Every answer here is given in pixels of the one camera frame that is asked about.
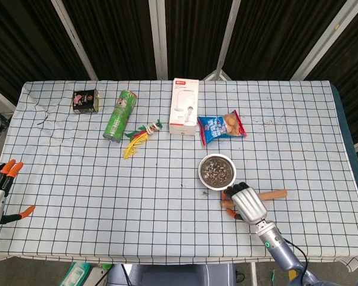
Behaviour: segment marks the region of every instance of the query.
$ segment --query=grid pattern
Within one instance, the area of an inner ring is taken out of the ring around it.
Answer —
[[[73,113],[72,92],[94,88],[100,112]],[[123,89],[138,95],[127,131],[163,123],[128,160],[127,139],[102,138]],[[288,190],[264,203],[268,219],[312,261],[358,262],[358,191],[329,82],[200,82],[198,115],[236,109],[248,133],[206,148],[199,134],[169,134],[171,90],[171,81],[26,83],[1,161],[24,163],[6,213],[36,209],[0,228],[0,258],[268,261],[255,229],[233,221],[220,209],[220,193],[197,178],[201,159],[221,153],[234,161],[237,182]]]

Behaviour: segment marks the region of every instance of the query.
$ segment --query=robotic hand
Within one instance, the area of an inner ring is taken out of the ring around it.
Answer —
[[[24,212],[19,214],[4,215],[5,200],[10,192],[12,182],[16,177],[18,171],[23,167],[23,163],[19,162],[15,165],[14,159],[10,160],[7,164],[0,165],[0,224],[4,225],[8,222],[23,219],[29,216],[35,206],[28,207]]]
[[[242,219],[250,225],[256,225],[256,234],[264,243],[274,260],[284,271],[295,270],[297,276],[289,286],[339,286],[331,282],[320,282],[318,278],[298,260],[290,249],[274,222],[267,222],[267,209],[256,192],[246,183],[228,187],[225,195],[234,201]]]

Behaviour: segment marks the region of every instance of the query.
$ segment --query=gray robot arm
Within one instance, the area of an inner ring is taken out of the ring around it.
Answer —
[[[257,235],[270,252],[274,260],[284,271],[295,270],[297,276],[289,282],[289,286],[313,285],[313,286],[337,286],[331,282],[320,282],[315,274],[306,270],[303,283],[301,282],[304,265],[290,249],[277,226],[273,222],[267,222],[267,209],[256,192],[246,183],[240,183],[225,191],[230,197],[241,217],[250,225],[257,226]]]

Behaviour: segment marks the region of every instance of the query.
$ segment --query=blue snack bag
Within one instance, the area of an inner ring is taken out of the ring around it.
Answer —
[[[215,138],[229,138],[233,136],[246,137],[246,132],[236,110],[219,117],[197,117],[200,125],[200,136],[205,146]]]

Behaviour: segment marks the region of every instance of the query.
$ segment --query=product box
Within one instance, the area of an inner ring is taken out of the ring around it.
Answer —
[[[174,79],[169,115],[169,132],[171,134],[195,135],[198,93],[198,80]]]
[[[100,97],[96,89],[73,92],[72,106],[74,113],[98,112],[99,103]]]

